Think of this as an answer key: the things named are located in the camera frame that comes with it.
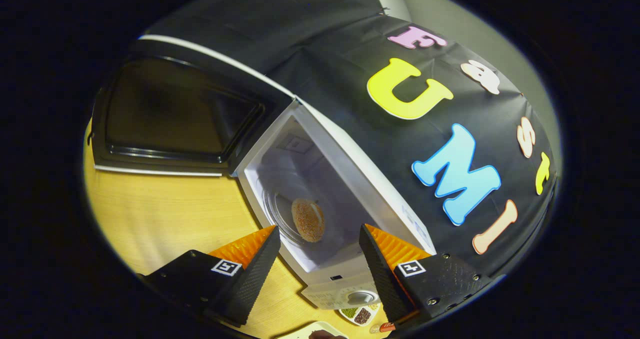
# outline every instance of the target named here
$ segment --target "open microwave door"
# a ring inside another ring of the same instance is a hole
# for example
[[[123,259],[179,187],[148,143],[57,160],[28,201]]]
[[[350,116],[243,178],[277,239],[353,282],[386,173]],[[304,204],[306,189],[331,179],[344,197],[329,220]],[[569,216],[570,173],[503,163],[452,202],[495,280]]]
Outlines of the open microwave door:
[[[286,89],[214,50],[142,36],[96,97],[95,167],[229,175],[292,100]]]

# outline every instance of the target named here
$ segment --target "round food item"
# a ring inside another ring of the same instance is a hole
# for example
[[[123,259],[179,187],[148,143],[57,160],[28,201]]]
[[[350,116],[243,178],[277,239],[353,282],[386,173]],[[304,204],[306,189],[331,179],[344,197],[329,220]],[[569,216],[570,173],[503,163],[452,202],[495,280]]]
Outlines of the round food item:
[[[310,243],[322,239],[325,233],[325,216],[318,204],[306,198],[297,198],[291,204],[291,215],[295,229],[302,239]]]

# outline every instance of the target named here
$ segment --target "yellow letter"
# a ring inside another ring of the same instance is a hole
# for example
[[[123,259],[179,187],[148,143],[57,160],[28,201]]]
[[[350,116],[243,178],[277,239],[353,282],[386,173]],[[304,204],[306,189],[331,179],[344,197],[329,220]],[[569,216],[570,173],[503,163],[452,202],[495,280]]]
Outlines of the yellow letter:
[[[542,152],[542,162],[540,163],[540,167],[537,168],[537,174],[535,175],[535,192],[537,195],[542,194],[542,182],[549,179],[549,166],[551,165],[551,161],[549,161],[549,157]]]
[[[417,98],[410,102],[398,99],[393,89],[409,77],[418,77],[420,70],[398,58],[389,59],[389,65],[373,74],[366,83],[368,95],[382,109],[392,116],[403,120],[416,120],[427,114],[443,99],[453,99],[453,93],[434,79],[427,79],[429,86]]]

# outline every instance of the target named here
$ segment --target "pink letter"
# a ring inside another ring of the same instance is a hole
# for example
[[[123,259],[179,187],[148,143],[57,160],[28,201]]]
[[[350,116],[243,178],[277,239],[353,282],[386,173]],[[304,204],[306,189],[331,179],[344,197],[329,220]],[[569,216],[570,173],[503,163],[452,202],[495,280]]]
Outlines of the pink letter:
[[[438,45],[442,47],[447,45],[447,41],[443,38],[439,38],[434,34],[427,33],[425,30],[418,29],[414,26],[410,26],[409,30],[398,36],[389,36],[387,39],[409,49],[416,49],[416,46],[414,45],[415,42],[420,43],[420,47],[423,48],[431,47],[434,43],[438,43]]]

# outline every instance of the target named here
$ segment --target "letter m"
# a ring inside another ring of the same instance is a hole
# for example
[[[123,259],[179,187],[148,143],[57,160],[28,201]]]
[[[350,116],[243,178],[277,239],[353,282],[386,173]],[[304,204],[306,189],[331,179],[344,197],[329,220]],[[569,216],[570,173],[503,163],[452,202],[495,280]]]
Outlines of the letter m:
[[[436,175],[446,167],[435,194],[437,198],[442,198],[462,191],[442,204],[451,223],[459,226],[491,191],[500,188],[501,180],[498,171],[491,165],[470,172],[476,141],[460,124],[453,124],[451,130],[451,139],[427,161],[414,161],[411,170],[422,184],[430,187],[436,184]]]

